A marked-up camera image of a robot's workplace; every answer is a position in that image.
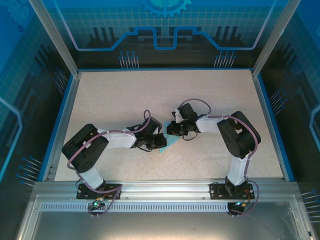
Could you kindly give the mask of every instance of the blue fabric piece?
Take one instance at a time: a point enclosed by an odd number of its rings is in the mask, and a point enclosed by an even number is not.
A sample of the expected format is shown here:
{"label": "blue fabric piece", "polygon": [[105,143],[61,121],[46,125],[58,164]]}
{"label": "blue fabric piece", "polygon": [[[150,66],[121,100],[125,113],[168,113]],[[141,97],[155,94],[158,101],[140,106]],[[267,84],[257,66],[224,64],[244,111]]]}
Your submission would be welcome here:
{"label": "blue fabric piece", "polygon": [[167,127],[170,124],[170,121],[165,121],[163,124],[163,136],[166,138],[166,146],[159,149],[159,153],[162,153],[164,150],[169,148],[171,145],[173,145],[175,142],[177,142],[180,137],[179,136],[173,136],[167,134]]}

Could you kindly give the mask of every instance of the purple cable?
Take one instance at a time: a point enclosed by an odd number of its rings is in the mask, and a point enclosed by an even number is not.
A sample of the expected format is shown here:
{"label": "purple cable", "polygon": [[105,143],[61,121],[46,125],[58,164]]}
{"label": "purple cable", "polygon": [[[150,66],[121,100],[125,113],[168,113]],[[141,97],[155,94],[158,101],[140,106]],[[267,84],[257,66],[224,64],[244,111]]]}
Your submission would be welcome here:
{"label": "purple cable", "polygon": [[[117,196],[119,195],[120,191],[121,191],[121,188],[116,192],[116,194],[114,195],[114,197],[113,197],[112,201],[110,202],[109,206],[102,213],[100,213],[100,214],[98,213],[96,215],[97,217],[102,216],[102,215],[106,214],[109,211],[109,209],[111,208],[112,204],[114,203],[114,201],[116,200]],[[92,205],[89,206],[88,214],[91,214],[91,216],[94,216],[92,214],[92,212],[91,212],[91,206]]]}
{"label": "purple cable", "polygon": [[241,125],[243,125],[248,131],[249,133],[251,133],[253,139],[254,139],[254,149],[253,151],[248,155],[248,159],[246,161],[246,165],[245,165],[245,168],[244,168],[244,179],[248,182],[248,183],[253,183],[256,187],[256,200],[253,204],[253,206],[248,210],[246,211],[245,213],[241,214],[241,215],[246,215],[248,213],[250,213],[255,207],[256,205],[258,204],[258,201],[259,201],[259,197],[260,197],[260,189],[259,189],[259,186],[258,184],[253,181],[253,180],[249,180],[247,178],[247,171],[248,171],[248,167],[249,167],[249,163],[250,163],[250,160],[251,160],[251,157],[252,155],[257,151],[257,148],[258,148],[258,139],[257,139],[257,136],[255,135],[254,131],[251,130],[251,128],[245,124],[243,121],[241,121],[240,119],[234,117],[234,116],[230,116],[230,115],[220,115],[220,116],[208,116],[209,119],[225,119],[225,118],[229,118],[229,119],[233,119],[233,120],[236,120],[238,123],[240,123]]}
{"label": "purple cable", "polygon": [[75,170],[75,173],[78,175],[78,177],[81,179],[81,181],[84,182],[84,184],[86,185],[86,187],[87,187],[88,189],[90,189],[91,191],[97,193],[97,194],[109,194],[109,193],[112,193],[112,192],[114,192],[114,191],[121,190],[122,186],[119,186],[119,187],[117,187],[117,188],[114,188],[114,189],[108,190],[108,191],[98,191],[98,190],[93,189],[89,184],[87,184],[87,183],[85,182],[85,180],[84,180],[84,179],[82,178],[82,176],[77,172],[77,170],[76,170],[74,167],[71,167],[71,166],[70,166],[70,164],[71,164],[72,161],[78,156],[78,154],[79,154],[83,149],[85,149],[85,147],[86,147],[87,145],[89,145],[91,142],[93,142],[95,139],[99,138],[100,136],[106,135],[106,134],[108,134],[108,133],[136,134],[136,133],[139,133],[139,132],[141,132],[142,130],[144,130],[144,129],[148,126],[148,124],[150,123],[150,119],[151,119],[151,112],[147,109],[147,110],[144,111],[143,116],[145,116],[146,113],[149,114],[149,116],[148,116],[148,118],[147,118],[147,122],[146,122],[146,124],[145,124],[143,127],[141,127],[139,130],[135,130],[135,131],[111,130],[111,131],[105,131],[105,132],[99,133],[99,134],[95,135],[94,137],[90,138],[84,145],[82,145],[82,146],[78,149],[78,151],[76,151],[76,152],[74,153],[74,155],[69,159],[69,161],[68,161],[68,163],[66,164],[66,166],[67,166],[69,169],[71,169],[71,170]]}
{"label": "purple cable", "polygon": [[204,103],[209,108],[209,112],[207,113],[207,115],[209,115],[211,113],[210,105],[207,102],[205,102],[205,101],[203,101],[203,100],[201,100],[199,98],[189,98],[189,99],[183,101],[178,108],[180,108],[183,104],[185,104],[186,102],[189,102],[189,101],[199,101],[199,102]]}

